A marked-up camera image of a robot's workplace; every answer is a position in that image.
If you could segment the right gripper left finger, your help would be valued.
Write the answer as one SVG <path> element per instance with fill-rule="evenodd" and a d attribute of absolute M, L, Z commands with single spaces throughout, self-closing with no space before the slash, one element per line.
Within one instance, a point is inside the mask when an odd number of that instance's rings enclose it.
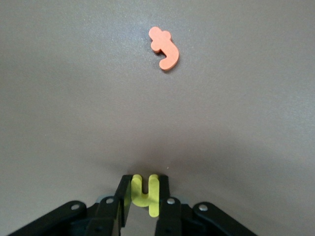
<path fill-rule="evenodd" d="M 86 236 L 121 236 L 131 205 L 131 175 L 124 175 L 113 196 L 104 197 L 86 227 Z"/>

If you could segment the brown table cover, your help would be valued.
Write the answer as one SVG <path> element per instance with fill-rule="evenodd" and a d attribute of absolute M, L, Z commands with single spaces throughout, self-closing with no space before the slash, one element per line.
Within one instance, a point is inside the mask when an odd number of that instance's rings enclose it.
<path fill-rule="evenodd" d="M 125 174 L 315 236 L 315 0 L 0 0 L 0 236 Z"/>

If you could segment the orange letter t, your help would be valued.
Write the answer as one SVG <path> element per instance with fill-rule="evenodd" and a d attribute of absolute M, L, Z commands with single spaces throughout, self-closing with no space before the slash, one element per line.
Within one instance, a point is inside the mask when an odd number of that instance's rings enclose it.
<path fill-rule="evenodd" d="M 172 41 L 171 33 L 167 30 L 161 30 L 159 27 L 152 27 L 149 30 L 151 49 L 156 53 L 163 53 L 165 58 L 159 62 L 162 70 L 172 69 L 179 60 L 179 50 Z"/>

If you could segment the yellow letter h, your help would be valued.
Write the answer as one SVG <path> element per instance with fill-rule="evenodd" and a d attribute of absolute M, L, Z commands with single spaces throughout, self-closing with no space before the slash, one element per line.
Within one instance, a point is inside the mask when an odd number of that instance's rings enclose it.
<path fill-rule="evenodd" d="M 152 174 L 148 179 L 148 193 L 142 191 L 143 179 L 133 175 L 131 180 L 131 200 L 137 207 L 147 207 L 152 218 L 159 216 L 159 178 Z"/>

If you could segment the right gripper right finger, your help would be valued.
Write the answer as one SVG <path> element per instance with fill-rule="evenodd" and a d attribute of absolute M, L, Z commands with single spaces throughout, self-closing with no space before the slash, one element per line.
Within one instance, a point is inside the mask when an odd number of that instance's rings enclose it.
<path fill-rule="evenodd" d="M 185 236 L 182 220 L 182 204 L 171 196 L 169 177 L 160 175 L 159 179 L 159 216 L 155 236 Z"/>

